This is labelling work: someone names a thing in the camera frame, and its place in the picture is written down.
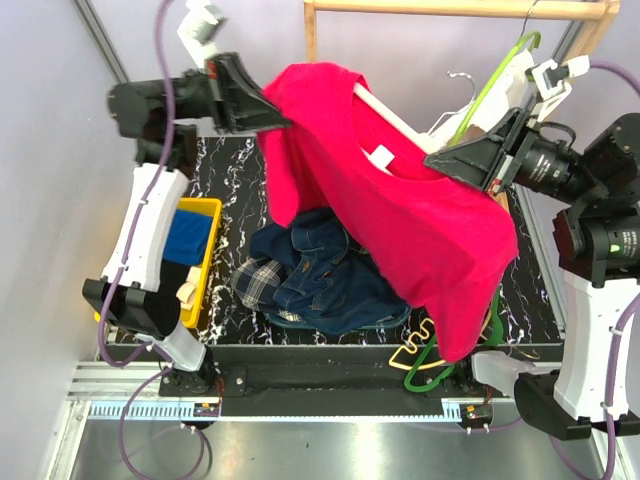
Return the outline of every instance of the blue denim clothing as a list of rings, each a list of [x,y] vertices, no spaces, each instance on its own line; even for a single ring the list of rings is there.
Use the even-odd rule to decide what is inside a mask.
[[[251,237],[253,259],[280,262],[288,276],[273,301],[328,334],[342,334],[399,315],[408,305],[380,276],[369,255],[331,209],[298,215],[289,228],[268,225]]]

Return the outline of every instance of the yellow bin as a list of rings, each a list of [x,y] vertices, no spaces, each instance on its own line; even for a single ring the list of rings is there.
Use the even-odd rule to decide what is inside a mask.
[[[200,278],[198,279],[196,298],[193,302],[193,308],[191,310],[183,309],[180,311],[180,320],[182,320],[184,326],[187,328],[196,328],[198,326],[198,320],[200,319],[202,300],[204,299],[204,292],[207,288],[207,279],[209,278],[209,267],[211,266],[213,249],[215,248],[216,236],[218,235],[218,227],[220,226],[220,219],[222,218],[222,202],[217,198],[184,197],[180,199],[178,209],[208,215],[213,218],[213,222],[211,222],[211,232],[209,232],[209,240],[207,241],[207,248],[204,252],[204,260],[202,261],[202,264],[197,265],[200,267],[201,272]],[[94,314],[94,318],[96,321],[100,321],[100,314],[96,312]]]

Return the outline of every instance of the folded blue cloth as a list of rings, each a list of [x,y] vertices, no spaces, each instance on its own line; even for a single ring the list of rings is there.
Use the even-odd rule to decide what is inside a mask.
[[[182,265],[200,265],[207,249],[213,218],[176,210],[162,258]]]

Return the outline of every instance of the black and white marble surface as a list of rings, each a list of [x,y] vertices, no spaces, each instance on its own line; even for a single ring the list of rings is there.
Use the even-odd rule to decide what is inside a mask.
[[[253,232],[270,222],[265,193],[265,163],[254,137],[201,138],[197,170],[188,195],[214,197],[223,202],[211,275],[198,338],[210,345],[393,345],[404,343],[424,310],[416,310],[405,325],[391,330],[359,330],[328,336],[314,330],[272,326],[248,310],[231,290],[230,273],[247,257]],[[557,343],[558,328],[547,297],[540,267],[514,190],[509,203],[518,229],[520,256],[503,280],[500,317],[509,343]]]

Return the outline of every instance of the red t-shirt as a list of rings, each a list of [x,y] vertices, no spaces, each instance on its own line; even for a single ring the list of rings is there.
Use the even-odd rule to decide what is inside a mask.
[[[517,255],[513,221],[485,193],[423,166],[424,153],[354,94],[356,83],[368,88],[337,65],[299,64],[265,89],[293,122],[258,135],[270,214],[287,226],[298,213],[331,207],[398,295],[427,308],[442,357],[460,360]],[[428,92],[407,94],[429,101]],[[380,145],[394,155],[392,175],[363,152]]]

